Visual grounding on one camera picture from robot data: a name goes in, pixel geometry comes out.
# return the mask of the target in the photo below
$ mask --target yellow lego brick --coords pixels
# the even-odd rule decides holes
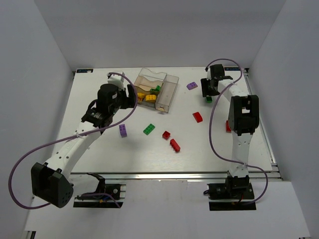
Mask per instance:
[[[145,98],[145,94],[143,94],[143,93],[138,93],[138,98],[141,98],[141,99],[144,99]]]
[[[145,101],[146,102],[151,102],[151,103],[155,103],[156,101],[156,95],[148,95],[145,97]]]

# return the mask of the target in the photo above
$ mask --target green lego brick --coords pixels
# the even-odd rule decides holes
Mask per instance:
[[[155,126],[150,123],[150,125],[147,126],[146,129],[143,130],[143,133],[146,135],[149,135],[150,132],[153,131],[153,129],[155,129]]]
[[[207,96],[206,97],[206,102],[207,103],[212,103],[213,102],[213,99],[211,98],[211,96]]]
[[[156,91],[160,91],[160,86],[156,86]]]

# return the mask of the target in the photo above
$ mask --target purple lego brick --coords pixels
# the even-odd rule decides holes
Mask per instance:
[[[197,84],[195,82],[189,83],[186,86],[189,90],[195,89],[197,87]]]
[[[126,133],[125,124],[120,124],[119,128],[120,128],[120,134],[121,134],[122,138],[128,136],[127,133]]]

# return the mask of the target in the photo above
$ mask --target cable tie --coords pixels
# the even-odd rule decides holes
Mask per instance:
[[[84,139],[84,137],[83,137],[83,136],[79,135],[79,132],[78,132],[78,131],[76,131],[76,132],[75,132],[75,135],[76,135],[76,137],[77,137],[77,138]]]

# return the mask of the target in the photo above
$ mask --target wire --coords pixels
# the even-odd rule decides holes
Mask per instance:
[[[91,131],[87,131],[87,132],[83,132],[83,133],[79,133],[78,135],[79,136],[86,136],[88,134],[91,134],[91,133],[95,133],[95,132],[99,132],[99,131],[103,131],[103,130],[106,130],[108,128],[112,128],[114,126],[117,126],[119,125],[120,123],[122,123],[123,121],[127,120],[132,114],[133,112],[135,111],[137,105],[138,105],[138,94],[137,94],[137,91],[134,87],[134,84],[123,74],[121,73],[117,73],[117,72],[109,72],[108,76],[111,76],[111,75],[118,75],[118,76],[122,76],[123,78],[125,78],[133,87],[133,90],[134,90],[134,94],[135,94],[135,105],[132,109],[132,111],[126,116],[124,117],[124,119],[120,120],[119,122],[115,123],[115,124],[112,124],[110,126],[106,126],[106,127],[103,127],[103,128],[98,128],[98,129],[95,129],[95,130],[91,130]],[[26,206],[26,205],[23,205],[21,202],[18,201],[18,199],[15,197],[14,193],[13,193],[13,190],[12,190],[12,178],[13,178],[13,174],[16,170],[16,168],[19,166],[19,164],[26,158],[28,157],[30,154],[38,151],[39,149],[42,149],[42,148],[45,148],[45,147],[48,147],[50,145],[53,145],[53,144],[56,144],[56,143],[60,143],[60,142],[63,142],[63,141],[67,141],[67,140],[71,140],[71,139],[75,139],[76,137],[78,137],[78,135],[72,135],[72,136],[69,136],[69,137],[65,137],[65,138],[62,138],[62,139],[59,139],[59,140],[56,140],[56,141],[53,141],[53,142],[50,142],[50,143],[46,143],[46,144],[43,144],[39,147],[36,147],[32,150],[30,150],[29,152],[27,152],[25,155],[23,155],[16,163],[15,165],[13,166],[11,172],[10,172],[10,175],[9,175],[9,180],[8,180],[8,189],[9,189],[9,193],[10,193],[10,196],[11,198],[13,199],[13,201],[21,208],[24,208],[24,209],[28,209],[28,210],[32,210],[32,209],[38,209],[38,208],[43,208],[45,206],[48,206],[50,205],[50,203],[46,203],[46,204],[43,204],[43,205],[40,205],[40,206],[36,206],[36,207],[29,207],[29,206]]]
[[[244,194],[242,193],[239,201],[238,202],[234,202],[233,204],[234,205],[239,204],[243,199],[244,199]]]
[[[219,59],[213,60],[212,62],[210,62],[210,63],[206,66],[205,70],[208,69],[209,65],[211,65],[212,63],[214,63],[214,62],[216,62],[216,61],[220,61],[220,60],[231,61],[231,62],[235,63],[235,64],[238,66],[239,70],[240,70],[240,76],[239,76],[239,78],[238,78],[237,80],[235,80],[233,83],[231,83],[231,84],[229,84],[228,86],[226,86],[225,89],[223,89],[223,90],[220,92],[220,94],[218,95],[218,97],[217,97],[217,99],[216,99],[216,101],[215,101],[215,103],[214,103],[214,106],[213,106],[213,109],[212,109],[211,115],[210,115],[210,120],[209,120],[209,132],[208,132],[209,143],[210,143],[210,147],[211,147],[211,149],[213,150],[214,154],[215,154],[217,157],[219,157],[220,159],[222,159],[222,160],[224,160],[224,161],[226,161],[226,162],[230,162],[230,163],[238,163],[238,164],[245,165],[243,162],[236,161],[236,160],[231,160],[231,159],[227,159],[227,158],[224,158],[224,157],[220,156],[220,155],[217,153],[217,151],[215,150],[214,145],[213,145],[213,142],[212,142],[211,128],[212,128],[213,116],[214,116],[214,113],[215,113],[215,109],[216,109],[217,103],[218,103],[220,97],[223,95],[223,93],[224,93],[229,87],[231,87],[233,84],[237,83],[237,82],[242,78],[242,76],[243,76],[243,70],[241,69],[240,65],[239,65],[236,61],[231,60],[231,59],[227,59],[227,58],[219,58]],[[266,171],[263,170],[262,168],[257,167],[257,166],[253,166],[253,165],[249,165],[249,164],[246,164],[246,166],[247,166],[247,167],[250,167],[250,168],[259,169],[260,171],[262,171],[262,172],[264,173],[264,175],[265,175],[265,177],[266,177],[266,185],[265,185],[264,191],[261,193],[261,195],[260,195],[258,198],[256,198],[255,200],[250,201],[250,202],[248,202],[248,203],[245,203],[245,204],[251,204],[251,203],[257,202],[259,199],[261,199],[261,198],[264,196],[264,194],[266,193],[267,188],[268,188],[268,181],[269,181],[269,180],[268,180],[268,176],[267,176]]]
[[[118,208],[121,208],[121,206],[118,204],[118,202],[108,193],[85,193],[85,194],[82,194],[81,196],[108,196],[110,199],[113,200],[113,202],[116,204],[116,206]]]

